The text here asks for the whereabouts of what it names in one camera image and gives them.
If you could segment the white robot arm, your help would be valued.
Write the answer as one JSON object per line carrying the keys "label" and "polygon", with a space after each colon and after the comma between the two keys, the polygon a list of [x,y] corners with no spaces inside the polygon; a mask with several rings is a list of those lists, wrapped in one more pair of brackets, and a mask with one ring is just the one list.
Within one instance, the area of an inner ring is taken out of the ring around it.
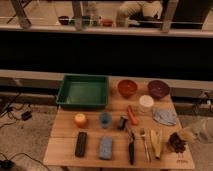
{"label": "white robot arm", "polygon": [[213,118],[204,118],[180,131],[182,139],[188,142],[213,143]]}

